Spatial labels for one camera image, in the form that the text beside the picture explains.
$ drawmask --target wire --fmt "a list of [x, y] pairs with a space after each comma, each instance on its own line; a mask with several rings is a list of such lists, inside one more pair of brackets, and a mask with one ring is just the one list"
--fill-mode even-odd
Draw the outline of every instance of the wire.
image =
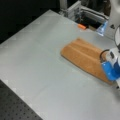
[[86, 11], [86, 12], [90, 12], [90, 13], [95, 14], [95, 15], [98, 15], [98, 16], [104, 18], [105, 20], [109, 20], [106, 16], [101, 15], [101, 14], [99, 14], [99, 13], [95, 13], [95, 12], [93, 12], [93, 11], [85, 10], [85, 9], [81, 9], [81, 10]]
[[109, 49], [106, 49], [100, 53], [100, 62], [103, 63], [105, 60], [103, 59], [102, 55], [106, 52], [109, 51]]

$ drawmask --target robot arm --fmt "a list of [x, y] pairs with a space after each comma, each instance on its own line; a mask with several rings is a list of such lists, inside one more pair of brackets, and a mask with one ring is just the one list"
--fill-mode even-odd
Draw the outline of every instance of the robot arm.
[[[116, 43], [116, 48], [104, 50], [100, 55], [101, 65], [104, 73], [110, 81], [116, 81], [120, 88], [120, 0], [111, 1], [111, 15], [107, 32], [112, 33]], [[106, 60], [103, 60], [102, 54], [106, 54]]]
[[115, 32], [120, 25], [120, 0], [110, 0], [111, 14], [105, 31], [105, 36], [114, 39]]

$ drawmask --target blue object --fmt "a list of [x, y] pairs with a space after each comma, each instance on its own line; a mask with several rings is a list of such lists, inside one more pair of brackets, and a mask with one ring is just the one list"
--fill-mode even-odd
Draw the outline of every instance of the blue object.
[[109, 61], [103, 62], [102, 68], [110, 81], [116, 81], [120, 77], [120, 74], [116, 73]]
[[105, 29], [107, 27], [108, 22], [106, 21], [104, 24], [102, 24], [96, 31], [99, 35], [104, 36]]

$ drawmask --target background wall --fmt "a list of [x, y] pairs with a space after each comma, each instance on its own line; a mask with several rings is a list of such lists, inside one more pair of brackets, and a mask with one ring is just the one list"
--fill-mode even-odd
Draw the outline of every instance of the background wall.
[[59, 11], [59, 0], [0, 0], [0, 43], [48, 9]]

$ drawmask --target white table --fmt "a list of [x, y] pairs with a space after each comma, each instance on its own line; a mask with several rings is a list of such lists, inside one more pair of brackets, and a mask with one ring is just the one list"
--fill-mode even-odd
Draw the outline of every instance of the white table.
[[0, 46], [0, 78], [44, 120], [119, 120], [117, 90], [60, 56], [78, 37], [115, 46], [49, 10]]

